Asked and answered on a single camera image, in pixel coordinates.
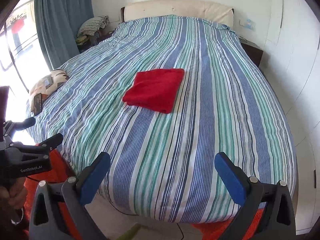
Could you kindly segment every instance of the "wall socket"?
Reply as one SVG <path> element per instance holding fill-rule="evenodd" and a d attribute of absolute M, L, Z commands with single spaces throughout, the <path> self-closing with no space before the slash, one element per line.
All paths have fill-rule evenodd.
<path fill-rule="evenodd" d="M 256 26 L 256 24 L 250 19 L 240 19 L 239 25 L 250 30 L 254 30 Z"/>

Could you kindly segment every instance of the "screw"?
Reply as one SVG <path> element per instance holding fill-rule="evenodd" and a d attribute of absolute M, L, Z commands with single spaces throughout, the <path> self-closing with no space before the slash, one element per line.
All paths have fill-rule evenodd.
<path fill-rule="evenodd" d="M 250 181 L 251 181 L 252 183 L 257 183 L 257 182 L 258 182 L 258 179 L 257 179 L 255 176 L 251 176 L 251 177 L 250 177 Z"/>
<path fill-rule="evenodd" d="M 45 185 L 45 180 L 41 180 L 40 182 L 39 182 L 39 186 L 40 187 L 43 187 Z"/>
<path fill-rule="evenodd" d="M 285 187 L 285 186 L 287 186 L 287 183 L 286 183 L 284 180 L 281 180 L 281 181 L 280 181 L 280 185 L 281 185 L 282 187 Z"/>
<path fill-rule="evenodd" d="M 74 183 L 76 181 L 76 177 L 70 177 L 68 178 L 69 183 Z"/>

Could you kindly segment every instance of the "headboard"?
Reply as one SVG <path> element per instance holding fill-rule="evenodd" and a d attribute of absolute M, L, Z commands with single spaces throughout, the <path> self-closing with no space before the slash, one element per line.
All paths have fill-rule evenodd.
<path fill-rule="evenodd" d="M 121 8 L 122 22 L 145 17 L 175 14 L 226 24 L 233 27 L 234 10 L 230 6 L 201 0 L 150 0 Z"/>

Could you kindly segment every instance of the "folded red towel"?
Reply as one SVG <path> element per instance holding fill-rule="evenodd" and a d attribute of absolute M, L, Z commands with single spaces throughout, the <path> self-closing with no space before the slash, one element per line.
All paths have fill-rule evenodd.
<path fill-rule="evenodd" d="M 168 114 L 173 109 L 183 75 L 182 68 L 138 72 L 122 101 L 129 106 L 142 106 Z"/>

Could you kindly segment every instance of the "patterned pillow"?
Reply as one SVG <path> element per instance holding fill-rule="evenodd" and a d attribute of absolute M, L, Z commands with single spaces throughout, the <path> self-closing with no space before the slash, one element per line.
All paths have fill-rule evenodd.
<path fill-rule="evenodd" d="M 48 76 L 52 77 L 52 85 L 46 89 L 44 81 L 47 79 Z M 42 79 L 40 79 L 29 91 L 29 104 L 31 112 L 33 112 L 34 110 L 33 99 L 35 95 L 41 93 L 41 99 L 42 102 L 44 102 L 53 92 L 55 92 L 69 79 L 69 76 L 61 69 L 55 69 L 51 71 L 48 76 L 45 76 Z"/>
<path fill-rule="evenodd" d="M 85 21 L 79 31 L 77 37 L 81 35 L 93 36 L 98 29 L 103 29 L 109 24 L 108 16 L 98 16 Z"/>

